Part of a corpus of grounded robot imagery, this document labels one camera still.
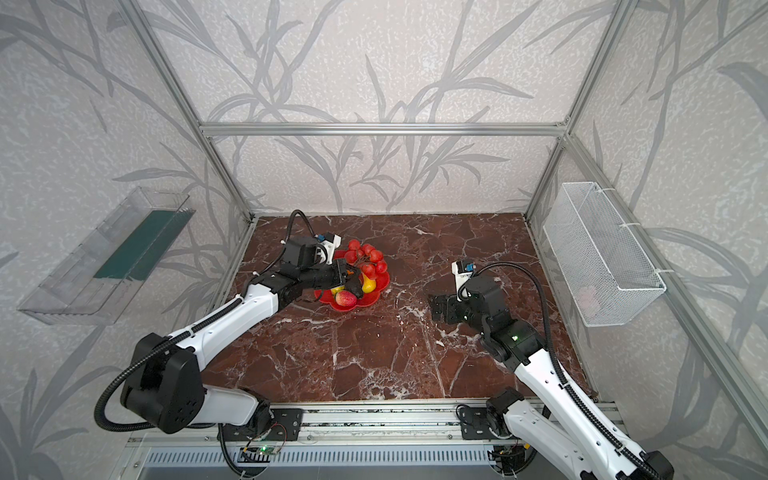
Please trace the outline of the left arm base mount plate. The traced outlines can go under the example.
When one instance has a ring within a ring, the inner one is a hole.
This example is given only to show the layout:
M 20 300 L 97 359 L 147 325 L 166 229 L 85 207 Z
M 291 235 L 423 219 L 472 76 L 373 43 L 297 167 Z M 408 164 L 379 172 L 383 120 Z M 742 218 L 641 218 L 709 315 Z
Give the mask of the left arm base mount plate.
M 241 435 L 248 440 L 297 441 L 303 416 L 304 411 L 300 408 L 264 410 L 241 428 Z

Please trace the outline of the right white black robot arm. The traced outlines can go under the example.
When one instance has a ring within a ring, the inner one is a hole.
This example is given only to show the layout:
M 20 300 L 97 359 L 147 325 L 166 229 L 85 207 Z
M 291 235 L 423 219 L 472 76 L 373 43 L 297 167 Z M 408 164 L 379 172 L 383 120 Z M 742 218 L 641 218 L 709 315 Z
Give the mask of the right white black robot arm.
M 468 278 L 455 293 L 431 295 L 428 302 L 433 320 L 479 332 L 486 351 L 550 412 L 544 416 L 520 392 L 507 389 L 486 403 L 496 434 L 531 445 L 569 479 L 673 478 L 671 462 L 609 420 L 565 372 L 545 337 L 512 316 L 491 278 Z

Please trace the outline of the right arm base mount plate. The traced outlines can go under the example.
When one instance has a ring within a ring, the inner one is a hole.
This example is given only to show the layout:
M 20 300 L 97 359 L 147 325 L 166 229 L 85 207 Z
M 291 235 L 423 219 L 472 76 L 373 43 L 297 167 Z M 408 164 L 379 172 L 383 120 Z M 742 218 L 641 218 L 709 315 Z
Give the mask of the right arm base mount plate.
M 471 407 L 460 403 L 455 408 L 455 415 L 463 440 L 507 440 L 512 437 L 505 427 L 500 427 L 488 416 L 485 407 Z

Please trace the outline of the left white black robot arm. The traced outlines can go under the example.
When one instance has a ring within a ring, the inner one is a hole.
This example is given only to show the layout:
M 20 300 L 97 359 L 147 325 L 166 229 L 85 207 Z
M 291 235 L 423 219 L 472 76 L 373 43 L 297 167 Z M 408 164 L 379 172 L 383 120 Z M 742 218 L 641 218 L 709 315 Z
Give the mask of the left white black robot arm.
M 166 336 L 149 334 L 135 346 L 130 365 L 106 387 L 94 421 L 109 432 L 157 428 L 166 434 L 200 425 L 267 431 L 270 403 L 254 393 L 207 385 L 202 373 L 226 347 L 307 290 L 330 290 L 356 272 L 335 255 L 338 235 L 285 241 L 281 258 L 255 275 L 243 293 L 204 318 Z

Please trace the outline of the yellow orange fake squash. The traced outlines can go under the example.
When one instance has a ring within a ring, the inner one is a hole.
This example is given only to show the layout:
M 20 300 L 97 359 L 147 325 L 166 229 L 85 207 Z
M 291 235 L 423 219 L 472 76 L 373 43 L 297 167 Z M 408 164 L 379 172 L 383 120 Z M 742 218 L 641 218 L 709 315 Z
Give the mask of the yellow orange fake squash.
M 369 294 L 376 290 L 377 283 L 374 279 L 369 278 L 367 275 L 361 275 L 361 284 L 363 294 Z

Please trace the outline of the red fake grape bunch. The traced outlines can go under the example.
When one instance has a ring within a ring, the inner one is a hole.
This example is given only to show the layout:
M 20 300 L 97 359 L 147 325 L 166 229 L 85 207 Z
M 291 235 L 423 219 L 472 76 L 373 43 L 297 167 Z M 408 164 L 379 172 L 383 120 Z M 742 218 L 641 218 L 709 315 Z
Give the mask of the red fake grape bunch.
M 370 280 L 376 280 L 389 270 L 384 254 L 380 250 L 370 243 L 363 243 L 356 239 L 348 242 L 342 258 L 348 265 L 358 268 Z

